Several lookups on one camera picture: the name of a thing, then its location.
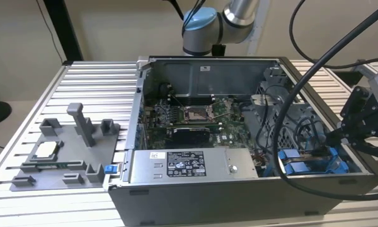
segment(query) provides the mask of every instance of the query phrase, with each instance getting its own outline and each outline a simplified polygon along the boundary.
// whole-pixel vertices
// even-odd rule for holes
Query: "barcode sticker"
[[[165,152],[150,152],[150,159],[165,159]]]

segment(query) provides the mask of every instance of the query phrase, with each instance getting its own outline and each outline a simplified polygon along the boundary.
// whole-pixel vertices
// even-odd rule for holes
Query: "metal rail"
[[[291,61],[291,63],[301,74],[311,66],[306,61]],[[350,95],[350,88],[326,69],[316,72],[310,85],[338,115]],[[31,151],[39,136],[38,124],[42,119],[57,117],[62,124],[71,123],[71,118],[66,115],[69,102],[82,102],[83,115],[90,117],[93,122],[113,118],[121,124],[113,161],[122,160],[134,86],[134,62],[75,62],[59,70],[0,156],[0,227],[123,226],[103,189],[10,192],[9,181],[17,175],[17,167]],[[344,201],[324,216],[218,224],[218,226],[247,227],[339,225],[378,226],[378,201]]]

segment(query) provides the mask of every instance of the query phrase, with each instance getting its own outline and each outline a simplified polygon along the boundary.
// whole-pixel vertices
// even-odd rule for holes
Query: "sticker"
[[[166,163],[166,175],[169,177],[206,175],[202,151],[167,152]]]
[[[165,159],[165,152],[150,152],[150,159]]]
[[[57,166],[37,166],[38,169],[57,169]]]
[[[210,71],[210,66],[201,66],[201,72]]]

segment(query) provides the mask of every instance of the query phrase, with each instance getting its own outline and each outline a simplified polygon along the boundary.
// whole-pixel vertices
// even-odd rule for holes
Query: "floor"
[[[7,103],[11,106],[11,114],[2,122],[0,122],[0,146],[2,147],[5,147],[17,131],[35,101],[11,101]]]

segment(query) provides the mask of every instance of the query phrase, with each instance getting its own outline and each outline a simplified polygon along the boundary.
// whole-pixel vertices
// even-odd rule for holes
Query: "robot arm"
[[[368,78],[370,90],[355,87],[340,111],[338,129],[326,134],[326,145],[340,143],[375,157],[378,147],[364,141],[378,137],[378,74]]]
[[[217,13],[214,8],[202,7],[185,26],[183,52],[203,56],[211,52],[214,44],[242,42],[253,28],[258,2],[258,0],[231,0],[221,13]]]

